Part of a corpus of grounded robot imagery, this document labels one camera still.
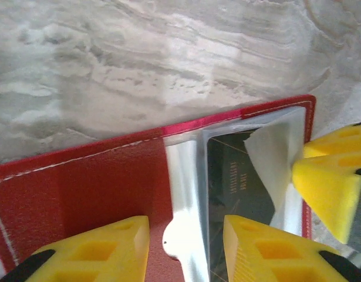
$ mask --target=red cover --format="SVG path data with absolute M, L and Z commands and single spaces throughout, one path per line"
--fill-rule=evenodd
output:
M 180 263 L 162 248 L 172 219 L 162 137 L 290 106 L 306 108 L 311 136 L 315 97 L 303 95 L 232 110 L 0 165 L 0 258 L 6 271 L 43 245 L 127 217 L 148 215 L 146 281 L 183 281 Z M 311 237 L 303 206 L 303 236 Z

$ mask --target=red textured leather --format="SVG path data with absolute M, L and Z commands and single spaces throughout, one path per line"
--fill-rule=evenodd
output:
M 172 219 L 162 137 L 289 106 L 306 108 L 308 141 L 315 98 L 303 95 L 0 165 L 0 258 L 5 269 L 13 269 L 45 244 L 148 215 L 146 281 L 184 281 L 180 263 L 162 248 L 164 229 Z M 310 236 L 310 222 L 303 219 L 304 236 Z

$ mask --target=gray marble countertop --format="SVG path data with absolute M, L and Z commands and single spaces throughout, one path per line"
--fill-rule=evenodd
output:
M 361 121 L 361 1 L 0 0 L 0 163 L 303 93 Z

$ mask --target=red leather folder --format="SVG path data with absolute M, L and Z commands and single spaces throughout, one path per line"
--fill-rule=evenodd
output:
M 0 259 L 6 271 L 45 244 L 136 215 L 150 221 L 146 281 L 183 281 L 162 248 L 172 219 L 163 137 L 290 106 L 306 108 L 311 136 L 315 97 L 302 95 L 116 137 L 0 165 Z M 303 236 L 311 236 L 303 204 Z

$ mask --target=dark card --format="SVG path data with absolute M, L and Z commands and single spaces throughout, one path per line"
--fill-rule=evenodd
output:
M 212 137 L 207 143 L 210 277 L 227 281 L 223 220 L 237 214 L 270 224 L 274 205 L 248 156 L 244 140 L 256 129 Z

